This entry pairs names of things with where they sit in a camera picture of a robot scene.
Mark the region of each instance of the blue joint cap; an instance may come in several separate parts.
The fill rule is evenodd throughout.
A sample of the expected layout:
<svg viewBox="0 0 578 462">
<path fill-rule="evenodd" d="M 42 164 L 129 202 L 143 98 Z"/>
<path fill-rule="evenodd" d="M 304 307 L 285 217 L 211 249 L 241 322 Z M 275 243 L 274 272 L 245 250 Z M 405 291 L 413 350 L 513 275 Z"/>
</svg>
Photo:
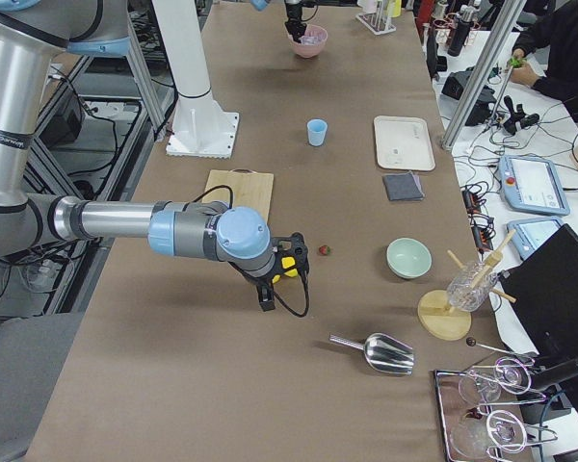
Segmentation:
<svg viewBox="0 0 578 462">
<path fill-rule="evenodd" d="M 173 210 L 161 210 L 152 216 L 147 228 L 147 243 L 152 250 L 171 257 L 175 255 L 174 224 L 175 211 Z"/>
<path fill-rule="evenodd" d="M 129 37 L 102 41 L 71 41 L 66 51 L 95 58 L 121 58 L 128 54 L 130 44 Z"/>
<path fill-rule="evenodd" d="M 268 0 L 250 0 L 250 3 L 258 12 L 264 10 L 270 4 Z"/>
<path fill-rule="evenodd" d="M 258 257 L 270 244 L 270 228 L 259 213 L 249 207 L 227 210 L 219 218 L 216 233 L 223 250 L 242 260 Z"/>
<path fill-rule="evenodd" d="M 18 12 L 34 7 L 40 0 L 0 0 L 0 12 Z"/>
</svg>

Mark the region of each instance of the computer monitor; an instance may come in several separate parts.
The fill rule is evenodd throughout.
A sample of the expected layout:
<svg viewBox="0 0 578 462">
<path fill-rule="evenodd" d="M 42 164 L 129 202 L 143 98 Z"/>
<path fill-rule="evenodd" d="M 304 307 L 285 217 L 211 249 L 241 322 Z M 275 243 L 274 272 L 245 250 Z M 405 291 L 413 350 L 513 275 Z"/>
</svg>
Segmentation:
<svg viewBox="0 0 578 462">
<path fill-rule="evenodd" d="M 548 367 L 578 357 L 578 236 L 568 224 L 503 271 L 501 284 L 516 297 L 513 310 Z M 578 376 L 562 388 L 578 412 Z"/>
</svg>

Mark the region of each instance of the blue tablet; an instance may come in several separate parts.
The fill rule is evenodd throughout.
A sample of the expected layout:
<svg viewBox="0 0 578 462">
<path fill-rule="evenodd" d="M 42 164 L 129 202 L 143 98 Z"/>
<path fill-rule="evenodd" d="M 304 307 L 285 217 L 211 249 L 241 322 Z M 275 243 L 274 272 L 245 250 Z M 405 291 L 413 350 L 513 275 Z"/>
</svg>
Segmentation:
<svg viewBox="0 0 578 462">
<path fill-rule="evenodd" d="M 516 231 L 512 244 L 522 260 L 535 252 L 561 226 L 563 221 L 559 217 L 517 219 L 507 224 L 508 231 Z"/>
<path fill-rule="evenodd" d="M 569 205 L 552 161 L 536 156 L 502 156 L 501 192 L 515 210 L 569 215 Z"/>
</svg>

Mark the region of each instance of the silver scoop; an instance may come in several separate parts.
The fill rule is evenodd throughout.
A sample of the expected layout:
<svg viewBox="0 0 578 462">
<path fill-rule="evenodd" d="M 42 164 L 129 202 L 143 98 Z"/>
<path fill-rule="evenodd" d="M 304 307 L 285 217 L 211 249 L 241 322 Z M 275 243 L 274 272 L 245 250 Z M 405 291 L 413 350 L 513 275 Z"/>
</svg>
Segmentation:
<svg viewBox="0 0 578 462">
<path fill-rule="evenodd" d="M 338 345 L 359 349 L 368 364 L 376 371 L 396 375 L 410 375 L 415 364 L 413 348 L 386 334 L 372 334 L 360 344 L 329 334 L 329 340 Z"/>
</svg>

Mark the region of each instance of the blue cup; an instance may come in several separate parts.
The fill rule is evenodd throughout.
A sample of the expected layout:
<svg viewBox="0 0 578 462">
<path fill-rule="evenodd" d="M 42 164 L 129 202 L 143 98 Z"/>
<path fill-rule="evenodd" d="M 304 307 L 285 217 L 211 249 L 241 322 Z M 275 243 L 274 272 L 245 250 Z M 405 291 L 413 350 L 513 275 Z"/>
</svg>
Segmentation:
<svg viewBox="0 0 578 462">
<path fill-rule="evenodd" d="M 326 139 L 328 124 L 320 118 L 313 118 L 308 120 L 306 128 L 308 129 L 308 142 L 313 146 L 321 146 Z"/>
</svg>

